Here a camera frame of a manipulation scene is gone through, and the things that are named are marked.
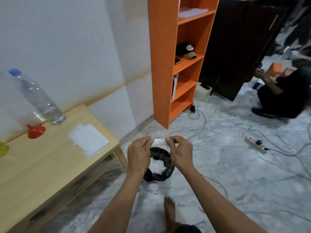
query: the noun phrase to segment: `water bottle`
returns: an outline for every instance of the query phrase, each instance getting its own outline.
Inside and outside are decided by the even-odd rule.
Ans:
[[[14,86],[51,124],[60,124],[66,115],[58,108],[55,102],[45,93],[39,84],[32,78],[24,75],[18,69],[10,69],[14,76]]]

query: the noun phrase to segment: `blue bottle cap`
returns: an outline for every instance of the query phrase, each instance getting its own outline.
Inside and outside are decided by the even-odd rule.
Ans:
[[[19,71],[18,69],[10,69],[9,73],[14,77],[21,75],[21,71]]]

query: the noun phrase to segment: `orange bookshelf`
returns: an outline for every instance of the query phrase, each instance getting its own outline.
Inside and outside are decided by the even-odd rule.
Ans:
[[[193,101],[219,0],[148,0],[154,118],[165,128]],[[181,7],[208,9],[179,18]],[[175,56],[176,46],[190,43],[197,57]],[[174,65],[175,58],[181,60]],[[178,74],[172,99],[173,76]]]

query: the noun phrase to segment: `person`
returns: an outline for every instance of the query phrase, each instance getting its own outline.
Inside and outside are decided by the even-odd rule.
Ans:
[[[298,69],[289,76],[279,76],[276,81],[263,71],[255,73],[265,85],[257,92],[262,108],[252,108],[254,114],[296,118],[306,108],[311,101],[311,61],[297,59],[292,65]]]
[[[296,39],[301,46],[304,46],[309,39],[311,29],[311,0],[305,0],[303,3],[305,7],[305,16],[299,21],[294,30],[285,39],[284,45],[277,50],[277,54],[284,54],[285,50],[291,46]]]
[[[192,162],[192,144],[181,136],[165,138],[170,147],[173,164],[185,176],[204,212],[217,233],[266,232],[243,212],[223,197],[195,169]],[[104,212],[88,233],[125,233],[130,220],[138,186],[150,165],[151,137],[134,141],[127,149],[128,171],[126,178]],[[200,233],[196,226],[176,222],[176,205],[172,198],[164,199],[166,230],[169,233]]]

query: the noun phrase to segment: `baseball cap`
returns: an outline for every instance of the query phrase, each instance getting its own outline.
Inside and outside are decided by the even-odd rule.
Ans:
[[[193,46],[189,43],[180,43],[176,47],[176,55],[182,56],[187,60],[196,58],[196,53],[193,52]]]

